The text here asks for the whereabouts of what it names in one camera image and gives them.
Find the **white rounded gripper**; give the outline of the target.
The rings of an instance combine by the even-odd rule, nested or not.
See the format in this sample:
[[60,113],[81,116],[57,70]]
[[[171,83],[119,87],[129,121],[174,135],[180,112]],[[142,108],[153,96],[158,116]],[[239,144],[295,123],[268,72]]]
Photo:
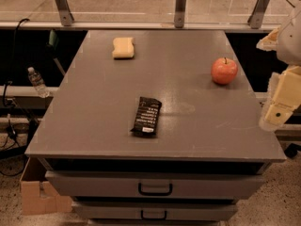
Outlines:
[[291,64],[282,73],[272,73],[267,99],[261,111],[259,126],[276,131],[301,105],[301,4],[298,4],[282,23],[258,41],[257,49],[276,51],[277,58]]

